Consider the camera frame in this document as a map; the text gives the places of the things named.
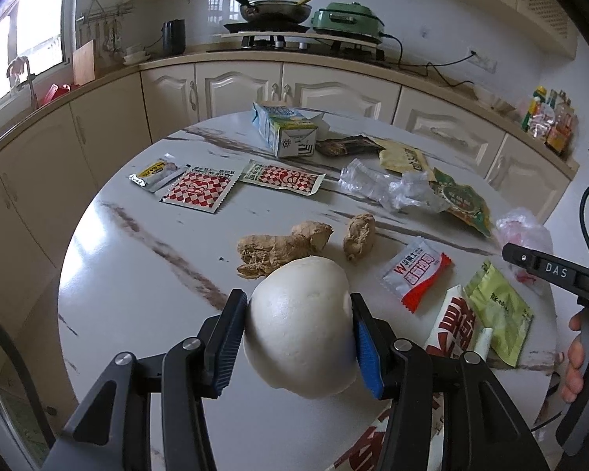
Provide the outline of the person right hand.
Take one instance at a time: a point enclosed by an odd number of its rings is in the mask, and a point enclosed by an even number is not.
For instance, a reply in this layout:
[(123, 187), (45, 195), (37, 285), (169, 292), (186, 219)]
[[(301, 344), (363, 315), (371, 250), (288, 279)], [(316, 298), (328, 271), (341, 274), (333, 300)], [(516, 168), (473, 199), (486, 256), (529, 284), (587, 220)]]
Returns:
[(574, 338), (568, 352), (568, 366), (561, 396), (566, 403), (573, 403), (581, 393), (584, 381), (581, 368), (585, 360), (585, 351), (581, 342), (581, 335)]

